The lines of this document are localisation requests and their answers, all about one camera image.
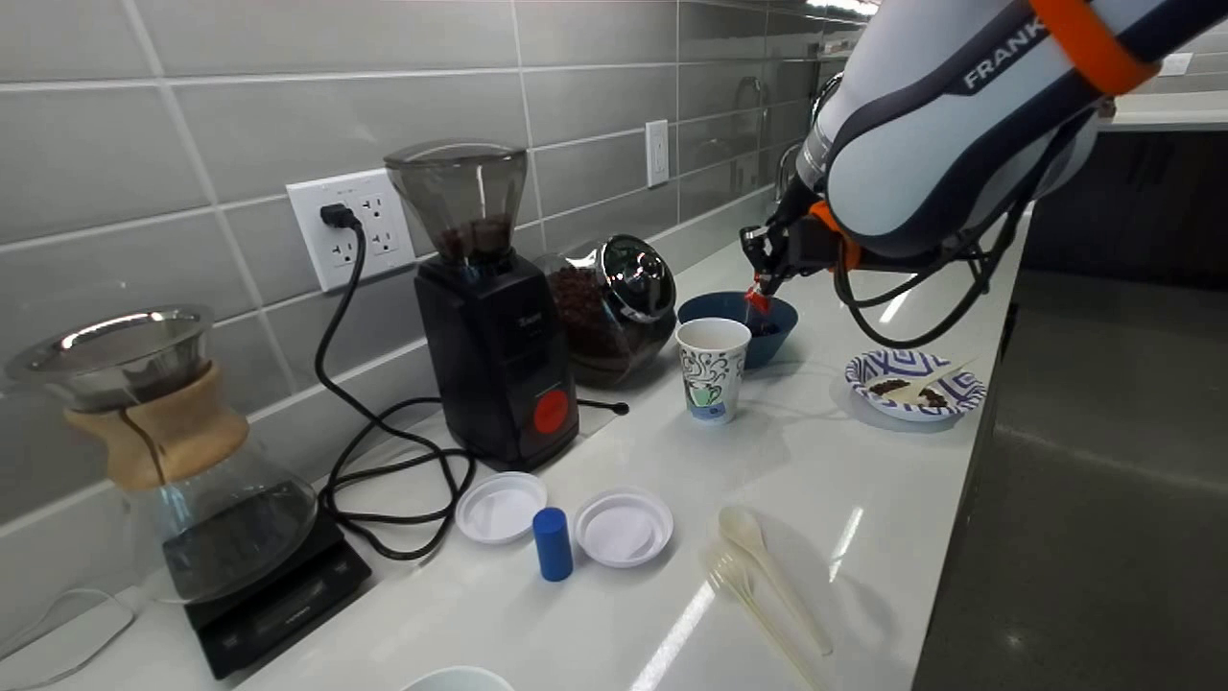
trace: robot arm white casing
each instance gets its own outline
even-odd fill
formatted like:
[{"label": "robot arm white casing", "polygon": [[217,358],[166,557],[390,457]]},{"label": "robot arm white casing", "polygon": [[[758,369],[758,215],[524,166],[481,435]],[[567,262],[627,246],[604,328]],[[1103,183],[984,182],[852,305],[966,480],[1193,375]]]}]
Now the robot arm white casing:
[{"label": "robot arm white casing", "polygon": [[[1138,62],[1158,62],[1228,4],[1092,0],[1092,10]],[[1040,160],[1046,182],[1067,175],[1077,159],[1046,147],[1082,126],[1085,152],[1096,104],[1026,0],[886,0],[802,142],[794,183],[824,197],[867,250],[915,257],[996,219]]]}]

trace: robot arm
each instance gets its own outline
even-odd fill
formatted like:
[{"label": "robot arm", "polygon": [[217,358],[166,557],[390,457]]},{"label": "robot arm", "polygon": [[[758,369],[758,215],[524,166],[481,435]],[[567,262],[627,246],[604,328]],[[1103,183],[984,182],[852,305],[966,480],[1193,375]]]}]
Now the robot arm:
[{"label": "robot arm", "polygon": [[797,257],[831,257],[836,238],[907,265],[954,257],[1082,166],[1096,104],[1224,17],[1228,0],[886,0],[779,206],[742,238],[755,293],[812,271]]}]

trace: paper cup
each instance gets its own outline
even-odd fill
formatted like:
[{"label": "paper cup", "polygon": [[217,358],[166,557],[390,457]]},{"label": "paper cup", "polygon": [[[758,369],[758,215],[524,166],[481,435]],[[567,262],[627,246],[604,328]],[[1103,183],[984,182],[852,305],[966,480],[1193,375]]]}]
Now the paper cup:
[{"label": "paper cup", "polygon": [[751,329],[735,320],[692,320],[680,328],[684,397],[692,419],[734,419],[750,340]]}]

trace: coffee grinder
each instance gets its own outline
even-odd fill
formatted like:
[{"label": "coffee grinder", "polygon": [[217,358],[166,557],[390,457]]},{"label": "coffee grinder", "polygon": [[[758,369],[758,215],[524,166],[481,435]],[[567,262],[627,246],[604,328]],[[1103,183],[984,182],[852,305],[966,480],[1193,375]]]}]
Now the coffee grinder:
[{"label": "coffee grinder", "polygon": [[542,470],[579,419],[549,280],[509,250],[524,150],[458,142],[384,166],[439,250],[416,288],[454,439],[494,470]]},{"label": "coffee grinder", "polygon": [[64,424],[109,447],[109,477],[157,523],[221,681],[316,628],[373,571],[298,484],[247,449],[202,335],[202,309],[130,311],[23,348],[8,375],[54,393]]}]

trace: glass carafe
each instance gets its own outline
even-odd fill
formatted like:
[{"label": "glass carafe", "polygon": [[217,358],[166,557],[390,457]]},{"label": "glass carafe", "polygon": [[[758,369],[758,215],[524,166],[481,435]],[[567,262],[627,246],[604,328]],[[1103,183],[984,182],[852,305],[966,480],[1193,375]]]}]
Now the glass carafe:
[{"label": "glass carafe", "polygon": [[242,591],[309,532],[316,499],[247,449],[202,348],[202,309],[114,315],[23,348],[8,375],[42,384],[64,424],[109,447],[109,477],[157,523],[189,602]]}]

